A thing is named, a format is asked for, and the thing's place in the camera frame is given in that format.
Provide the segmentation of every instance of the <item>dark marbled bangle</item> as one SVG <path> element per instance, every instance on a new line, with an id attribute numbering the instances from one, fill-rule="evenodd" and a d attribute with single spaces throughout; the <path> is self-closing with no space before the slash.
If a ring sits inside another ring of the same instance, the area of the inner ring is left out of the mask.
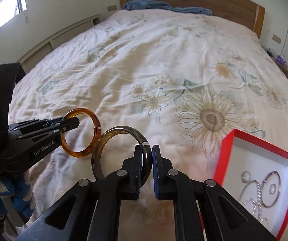
<path id="1" fill-rule="evenodd" d="M 92 155 L 92 170 L 96 180 L 103 180 L 105 176 L 101 167 L 101 155 L 105 144 L 114 136 L 118 134 L 130 134 L 132 135 L 137 142 L 140 144 L 143 154 L 143 166 L 141 173 L 141 186 L 147 181 L 152 165 L 153 165 L 153 156 L 152 150 L 149 146 L 147 139 L 141 134 L 138 130 L 128 127 L 128 126 L 117 126 L 106 131 L 97 141 Z"/>

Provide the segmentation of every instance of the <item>black strap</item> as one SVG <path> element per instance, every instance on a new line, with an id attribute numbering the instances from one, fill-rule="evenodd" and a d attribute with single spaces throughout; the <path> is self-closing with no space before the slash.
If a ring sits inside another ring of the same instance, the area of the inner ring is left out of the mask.
<path id="1" fill-rule="evenodd" d="M 5 148 L 7 140 L 9 104 L 19 66 L 19 63 L 0 64 L 0 150 Z"/>
<path id="2" fill-rule="evenodd" d="M 17 72 L 17 77 L 16 77 L 16 84 L 21 81 L 21 79 L 26 75 L 24 69 L 22 68 L 21 65 L 19 65 L 18 72 Z"/>

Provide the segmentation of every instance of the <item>tortoiseshell bangle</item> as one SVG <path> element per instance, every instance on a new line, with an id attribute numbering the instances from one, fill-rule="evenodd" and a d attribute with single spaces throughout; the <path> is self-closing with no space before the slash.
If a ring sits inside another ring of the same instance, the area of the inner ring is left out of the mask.
<path id="1" fill-rule="evenodd" d="M 141 134 L 138 130 L 128 127 L 128 126 L 117 126 L 109 129 L 106 131 L 100 139 L 97 141 L 92 155 L 92 170 L 96 180 L 103 180 L 105 176 L 102 171 L 101 167 L 101 155 L 105 144 L 111 139 L 112 137 L 118 134 L 130 134 L 132 135 L 137 142 L 140 144 L 143 154 L 143 166 L 142 166 L 142 173 L 141 173 L 141 186 L 145 184 L 147 181 L 152 165 L 153 165 L 153 156 L 151 147 L 147 142 L 146 138 Z"/>
<path id="2" fill-rule="evenodd" d="M 100 124 L 97 116 L 95 115 L 95 113 L 93 113 L 89 109 L 86 109 L 86 108 L 73 109 L 69 113 L 66 114 L 64 119 L 75 117 L 81 113 L 88 114 L 94 123 L 94 136 L 93 136 L 92 142 L 89 144 L 89 146 L 82 151 L 78 151 L 78 152 L 72 151 L 69 149 L 68 144 L 66 142 L 65 133 L 61 134 L 62 147 L 63 147 L 64 151 L 67 152 L 69 155 L 76 157 L 76 158 L 84 158 L 84 157 L 90 155 L 93 152 L 93 149 L 94 149 L 94 146 L 95 146 L 97 140 L 100 138 L 100 136 L 102 134 L 101 124 Z"/>

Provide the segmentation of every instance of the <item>floral bedspread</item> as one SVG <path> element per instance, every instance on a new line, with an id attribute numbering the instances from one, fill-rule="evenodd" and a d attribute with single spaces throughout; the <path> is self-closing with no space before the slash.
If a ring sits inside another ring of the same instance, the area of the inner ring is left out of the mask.
<path id="1" fill-rule="evenodd" d="M 16 85 L 10 122 L 94 111 L 103 131 L 132 126 L 190 178 L 213 176 L 221 140 L 238 128 L 288 151 L 288 80 L 255 33 L 219 17 L 163 10 L 118 11 L 63 44 Z M 93 136 L 89 118 L 67 133 L 75 150 Z M 111 139 L 104 174 L 132 156 L 129 135 Z M 30 223 L 82 178 L 91 159 L 60 147 L 32 169 Z M 288 226 L 282 240 L 288 239 Z M 175 240 L 172 202 L 154 198 L 153 179 L 137 202 L 122 202 L 119 240 Z"/>

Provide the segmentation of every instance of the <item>electrical outlet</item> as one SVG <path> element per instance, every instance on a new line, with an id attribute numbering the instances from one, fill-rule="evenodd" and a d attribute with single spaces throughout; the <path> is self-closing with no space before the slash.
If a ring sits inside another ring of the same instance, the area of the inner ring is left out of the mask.
<path id="1" fill-rule="evenodd" d="M 278 36 L 276 36 L 275 34 L 273 34 L 273 37 L 272 37 L 272 39 L 274 40 L 274 41 L 276 41 L 278 44 L 281 44 L 281 38 L 279 38 Z"/>
<path id="2" fill-rule="evenodd" d="M 107 11 L 115 11 L 117 10 L 117 5 L 111 5 L 111 6 L 107 6 Z"/>

